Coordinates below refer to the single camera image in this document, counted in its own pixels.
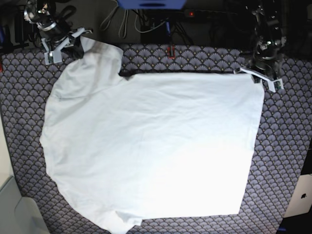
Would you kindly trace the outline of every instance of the white t-shirt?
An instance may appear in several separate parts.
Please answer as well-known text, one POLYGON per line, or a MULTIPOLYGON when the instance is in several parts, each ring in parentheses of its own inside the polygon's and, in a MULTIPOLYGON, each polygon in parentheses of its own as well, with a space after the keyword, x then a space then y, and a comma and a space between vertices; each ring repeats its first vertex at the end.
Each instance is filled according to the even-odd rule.
POLYGON ((48 175, 113 234, 143 219, 237 214, 264 90, 248 74, 118 75, 122 50, 82 39, 40 138, 48 175))

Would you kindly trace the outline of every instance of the patterned fabric mat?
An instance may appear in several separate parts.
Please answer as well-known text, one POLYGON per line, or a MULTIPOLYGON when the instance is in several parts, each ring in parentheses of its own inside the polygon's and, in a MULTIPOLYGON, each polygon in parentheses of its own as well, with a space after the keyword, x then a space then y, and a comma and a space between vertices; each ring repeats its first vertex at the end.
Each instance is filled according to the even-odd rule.
MULTIPOLYGON (((124 74, 133 71, 231 72, 244 61, 238 50, 211 47, 177 46, 175 59, 167 57, 165 45, 123 45, 122 48, 125 53, 121 72, 124 74)), ((46 66, 43 52, 39 50, 8 54, 2 59, 1 112, 21 194, 37 202, 52 234, 107 233, 75 212, 59 194, 45 172, 39 143, 46 100, 53 84, 72 60, 64 55, 63 63, 46 66)), ((255 154, 239 214, 145 220, 141 227, 131 229, 130 234, 276 233, 312 136, 312 64, 287 59, 282 68, 285 90, 265 93, 255 154)))

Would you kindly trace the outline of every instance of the red clip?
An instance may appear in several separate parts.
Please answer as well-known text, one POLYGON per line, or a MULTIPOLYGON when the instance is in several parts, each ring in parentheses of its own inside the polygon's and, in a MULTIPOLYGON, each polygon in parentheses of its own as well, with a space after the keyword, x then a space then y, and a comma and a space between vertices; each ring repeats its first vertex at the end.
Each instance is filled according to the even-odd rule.
POLYGON ((168 56, 170 59, 175 59, 176 58, 176 53, 175 53, 175 46, 171 45, 168 47, 168 56))

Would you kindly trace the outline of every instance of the t-shirt sleeve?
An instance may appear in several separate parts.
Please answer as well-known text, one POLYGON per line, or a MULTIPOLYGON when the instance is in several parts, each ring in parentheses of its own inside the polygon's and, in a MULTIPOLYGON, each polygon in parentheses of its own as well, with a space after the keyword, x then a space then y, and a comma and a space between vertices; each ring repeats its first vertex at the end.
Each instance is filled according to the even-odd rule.
POLYGON ((89 38, 81 38, 84 57, 70 63, 54 84, 51 97, 81 98, 126 80, 119 76, 123 51, 89 38))

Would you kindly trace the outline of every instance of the metal bracket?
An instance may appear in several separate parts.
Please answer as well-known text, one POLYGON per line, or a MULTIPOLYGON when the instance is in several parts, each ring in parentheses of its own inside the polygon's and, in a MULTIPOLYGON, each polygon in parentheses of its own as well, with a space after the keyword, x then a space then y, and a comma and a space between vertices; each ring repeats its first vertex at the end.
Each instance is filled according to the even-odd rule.
POLYGON ((248 68, 239 68, 238 71, 234 71, 234 74, 237 74, 239 72, 245 72, 245 73, 248 73, 250 75, 259 77, 262 80, 265 80, 268 83, 269 90, 273 93, 276 93, 278 90, 284 89, 283 80, 281 78, 276 79, 276 80, 270 80, 267 76, 265 76, 265 75, 263 75, 257 71, 248 69, 248 68))
MULTIPOLYGON (((85 28, 79 28, 76 32, 72 34, 72 37, 77 38, 80 37, 81 34, 85 33, 88 30, 85 30, 85 28)), ((62 62, 62 52, 61 50, 66 47, 68 44, 70 44, 70 40, 68 37, 66 37, 61 44, 59 44, 54 50, 50 51, 45 38, 41 39, 42 44, 46 50, 46 53, 44 53, 44 60, 45 64, 52 64, 52 63, 58 63, 62 62)))

